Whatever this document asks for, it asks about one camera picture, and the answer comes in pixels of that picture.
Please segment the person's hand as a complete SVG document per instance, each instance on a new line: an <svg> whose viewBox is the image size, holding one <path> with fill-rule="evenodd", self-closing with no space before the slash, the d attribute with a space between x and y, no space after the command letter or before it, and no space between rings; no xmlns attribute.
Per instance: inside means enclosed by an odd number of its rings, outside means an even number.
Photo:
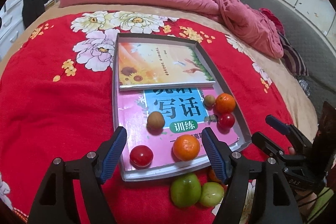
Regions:
<svg viewBox="0 0 336 224"><path fill-rule="evenodd" d="M288 152L290 155L295 155L295 149L293 147L289 147Z"/></svg>

